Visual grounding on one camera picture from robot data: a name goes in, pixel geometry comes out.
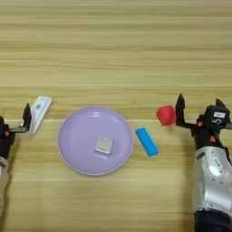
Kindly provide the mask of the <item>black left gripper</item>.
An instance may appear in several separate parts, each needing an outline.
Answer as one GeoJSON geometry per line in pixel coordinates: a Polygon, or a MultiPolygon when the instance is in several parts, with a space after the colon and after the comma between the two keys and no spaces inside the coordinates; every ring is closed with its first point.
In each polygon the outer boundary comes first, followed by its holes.
{"type": "Polygon", "coordinates": [[[4,118],[0,116],[0,157],[8,159],[10,149],[15,142],[16,133],[25,133],[30,130],[32,113],[29,104],[26,104],[23,115],[24,124],[17,128],[10,128],[5,124],[4,118]]]}

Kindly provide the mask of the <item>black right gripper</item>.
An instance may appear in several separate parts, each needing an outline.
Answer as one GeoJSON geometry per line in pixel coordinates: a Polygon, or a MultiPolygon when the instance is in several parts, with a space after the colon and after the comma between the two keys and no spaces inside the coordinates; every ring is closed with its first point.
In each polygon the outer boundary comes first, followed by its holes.
{"type": "MultiPolygon", "coordinates": [[[[216,105],[218,107],[226,107],[220,99],[216,99],[216,105]]],[[[184,109],[185,100],[183,95],[180,94],[175,106],[176,125],[190,130],[196,149],[198,150],[206,146],[224,149],[219,134],[223,129],[232,128],[229,116],[225,113],[200,114],[195,123],[189,123],[185,122],[184,109]]]]}

